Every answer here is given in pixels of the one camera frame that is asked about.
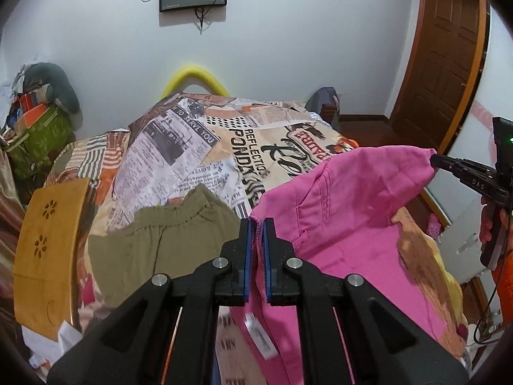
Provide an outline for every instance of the baseboard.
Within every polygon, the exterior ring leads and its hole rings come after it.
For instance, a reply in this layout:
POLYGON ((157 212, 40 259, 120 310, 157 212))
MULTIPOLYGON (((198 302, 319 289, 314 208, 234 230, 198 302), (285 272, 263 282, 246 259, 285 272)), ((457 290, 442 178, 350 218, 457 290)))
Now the baseboard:
POLYGON ((339 114, 340 122, 388 122, 383 114, 339 114))

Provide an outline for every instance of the brown door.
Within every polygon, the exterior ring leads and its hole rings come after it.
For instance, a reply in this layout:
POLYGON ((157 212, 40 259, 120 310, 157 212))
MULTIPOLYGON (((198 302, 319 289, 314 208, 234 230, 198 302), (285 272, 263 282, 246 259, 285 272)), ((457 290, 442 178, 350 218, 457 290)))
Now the brown door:
POLYGON ((446 137, 475 64, 479 14, 480 0, 421 1, 416 43, 391 117, 407 143, 438 149, 446 137))

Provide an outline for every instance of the yellow foam tube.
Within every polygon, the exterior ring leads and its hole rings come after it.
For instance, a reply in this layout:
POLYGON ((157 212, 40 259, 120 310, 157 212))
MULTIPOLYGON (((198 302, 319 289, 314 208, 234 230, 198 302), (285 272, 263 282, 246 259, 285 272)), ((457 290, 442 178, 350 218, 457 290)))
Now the yellow foam tube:
POLYGON ((210 72, 200 68, 199 66, 191 65, 184 66, 184 68, 181 68, 176 74, 173 75, 173 78, 171 78, 171 81, 169 81, 166 89, 162 93, 162 98, 171 94, 185 78, 190 76, 201 79, 201 81, 212 88, 216 95, 222 95, 224 97, 230 96, 228 91, 226 91, 226 88, 224 88, 210 72))

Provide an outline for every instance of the wooden board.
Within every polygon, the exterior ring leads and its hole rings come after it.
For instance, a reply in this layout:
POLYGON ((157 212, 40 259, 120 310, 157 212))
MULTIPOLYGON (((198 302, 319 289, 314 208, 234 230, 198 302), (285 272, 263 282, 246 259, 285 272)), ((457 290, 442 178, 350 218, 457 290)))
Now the wooden board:
POLYGON ((18 323, 52 340, 75 308, 75 247, 89 178, 35 191, 14 260, 18 323))

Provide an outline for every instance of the olive green shorts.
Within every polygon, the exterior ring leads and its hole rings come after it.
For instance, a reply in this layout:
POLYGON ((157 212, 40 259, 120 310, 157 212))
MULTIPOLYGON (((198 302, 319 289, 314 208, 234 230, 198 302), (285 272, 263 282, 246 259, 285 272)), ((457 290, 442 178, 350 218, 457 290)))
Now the olive green shorts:
POLYGON ((105 302, 117 307, 154 274, 188 275, 239 235, 240 220, 203 184, 179 205, 140 209, 134 222, 90 236, 89 258, 105 302))

